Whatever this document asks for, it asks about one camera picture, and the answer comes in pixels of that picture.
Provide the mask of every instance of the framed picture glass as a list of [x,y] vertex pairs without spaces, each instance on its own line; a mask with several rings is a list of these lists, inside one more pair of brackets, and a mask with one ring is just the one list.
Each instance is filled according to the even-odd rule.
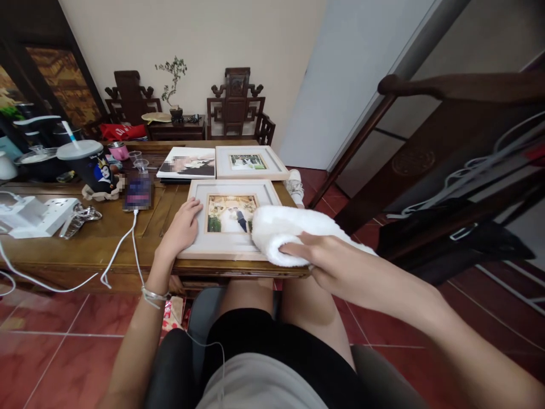
[[286,180],[288,170],[269,146],[216,147],[218,179]]
[[253,244],[251,229],[257,208],[282,205],[271,181],[192,180],[188,196],[204,207],[195,242],[178,258],[267,260]]

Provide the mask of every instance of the smartphone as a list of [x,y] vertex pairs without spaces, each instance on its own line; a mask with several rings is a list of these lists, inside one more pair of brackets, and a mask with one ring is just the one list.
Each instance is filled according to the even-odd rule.
[[148,210],[153,206],[153,181],[148,177],[137,177],[129,181],[124,211]]

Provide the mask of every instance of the white towel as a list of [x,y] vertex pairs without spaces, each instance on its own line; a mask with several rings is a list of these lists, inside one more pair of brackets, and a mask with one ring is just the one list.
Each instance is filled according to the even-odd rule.
[[376,255],[372,248],[352,241],[329,216],[296,207],[258,208],[252,221],[251,238],[271,263],[281,267],[301,267],[310,263],[303,258],[281,253],[278,249],[286,243],[301,244],[297,236],[304,231],[317,236],[337,236],[360,250]]

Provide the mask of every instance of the silver bracelet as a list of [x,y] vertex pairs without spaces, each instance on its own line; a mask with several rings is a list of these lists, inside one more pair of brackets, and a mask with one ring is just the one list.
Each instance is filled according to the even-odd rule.
[[159,295],[156,293],[153,293],[149,291],[145,286],[142,286],[142,294],[146,299],[150,300],[157,300],[157,301],[167,301],[170,297],[170,292],[166,293],[165,295]]

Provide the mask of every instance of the black shorts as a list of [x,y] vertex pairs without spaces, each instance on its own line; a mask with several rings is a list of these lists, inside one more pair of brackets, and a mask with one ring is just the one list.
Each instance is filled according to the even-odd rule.
[[[274,321],[266,311],[240,308],[226,312],[210,329],[207,344],[212,342],[223,345],[226,361],[253,352],[289,366],[310,384],[329,409],[374,407],[365,385],[342,356],[307,331]],[[202,390],[222,364],[221,348],[207,348]]]

